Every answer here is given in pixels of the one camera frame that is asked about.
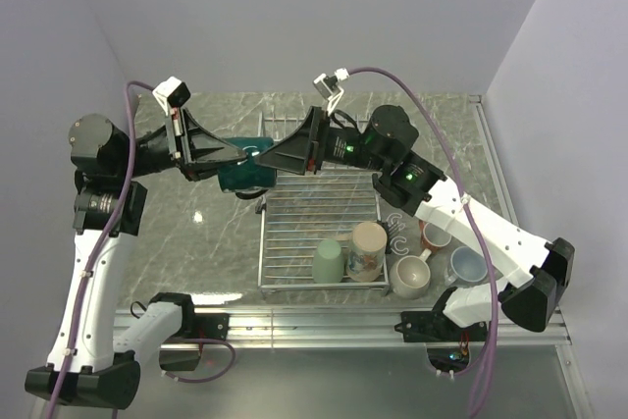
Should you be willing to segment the dark teal mug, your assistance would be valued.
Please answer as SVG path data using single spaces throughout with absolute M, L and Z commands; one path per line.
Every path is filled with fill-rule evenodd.
M 223 193 L 234 193 L 240 199 L 251 199 L 276 185 L 277 171 L 261 167 L 255 162 L 258 154 L 274 145 L 271 137 L 232 137 L 227 142 L 242 149 L 247 158 L 219 170 L 218 182 Z

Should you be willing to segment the light green cup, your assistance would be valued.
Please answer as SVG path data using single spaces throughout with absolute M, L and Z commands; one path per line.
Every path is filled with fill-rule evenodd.
M 317 284 L 340 283 L 344 276 L 344 264 L 340 243 L 332 238 L 322 240 L 313 255 L 313 281 Z

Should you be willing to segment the beige patterned mug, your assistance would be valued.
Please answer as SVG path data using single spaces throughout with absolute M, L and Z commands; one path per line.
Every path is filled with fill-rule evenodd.
M 348 240 L 346 274 L 358 283 L 376 281 L 383 272 L 387 242 L 387 233 L 380 224 L 358 224 Z

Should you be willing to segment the pink coffee mug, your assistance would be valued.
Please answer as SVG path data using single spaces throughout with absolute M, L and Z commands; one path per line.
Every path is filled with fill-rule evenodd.
M 432 223 L 420 220 L 419 229 L 421 245 L 424 249 L 436 252 L 451 243 L 452 236 Z

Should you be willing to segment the white speckled round mug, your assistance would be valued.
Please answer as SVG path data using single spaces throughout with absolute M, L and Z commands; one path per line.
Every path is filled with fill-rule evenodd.
M 390 270 L 392 292 L 403 299 L 422 297 L 431 282 L 432 272 L 428 265 L 431 255 L 430 249 L 424 249 L 420 255 L 406 255 L 396 261 Z

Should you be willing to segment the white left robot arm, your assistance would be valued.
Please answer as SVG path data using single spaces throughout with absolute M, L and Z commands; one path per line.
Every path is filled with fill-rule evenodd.
M 186 342 L 197 332 L 191 296 L 160 292 L 129 328 L 114 334 L 122 277 L 147 196 L 137 177 L 177 168 L 188 180 L 202 181 L 247 157 L 185 109 L 143 138 L 89 114 L 71 126 L 69 142 L 78 191 L 70 291 L 46 363 L 29 370 L 25 381 L 28 393 L 47 400 L 48 417 L 58 405 L 128 408 L 160 346 L 168 339 Z

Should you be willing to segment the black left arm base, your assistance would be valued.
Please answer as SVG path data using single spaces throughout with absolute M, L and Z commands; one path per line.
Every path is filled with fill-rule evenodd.
M 227 340 L 230 315 L 227 313 L 196 314 L 189 332 L 168 338 L 159 351 L 159 364 L 166 372 L 192 372 L 199 366 L 206 349 L 191 339 Z

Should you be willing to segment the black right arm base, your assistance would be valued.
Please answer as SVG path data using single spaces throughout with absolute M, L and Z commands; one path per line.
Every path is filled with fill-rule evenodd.
M 424 343 L 428 364 L 436 373 L 455 375 L 469 366 L 468 333 L 440 313 L 403 311 L 393 330 L 406 343 Z

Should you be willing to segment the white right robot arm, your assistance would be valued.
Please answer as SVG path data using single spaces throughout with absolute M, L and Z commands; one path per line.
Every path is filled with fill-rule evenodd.
M 292 134 L 255 161 L 296 175 L 315 173 L 325 163 L 369 170 L 373 188 L 391 207 L 490 256 L 499 280 L 449 288 L 437 301 L 432 327 L 441 339 L 453 340 L 497 312 L 527 331 L 544 331 L 569 285 L 574 246 L 562 237 L 548 241 L 527 233 L 460 192 L 453 178 L 413 151 L 418 136 L 400 106 L 376 108 L 364 131 L 335 128 L 313 107 Z

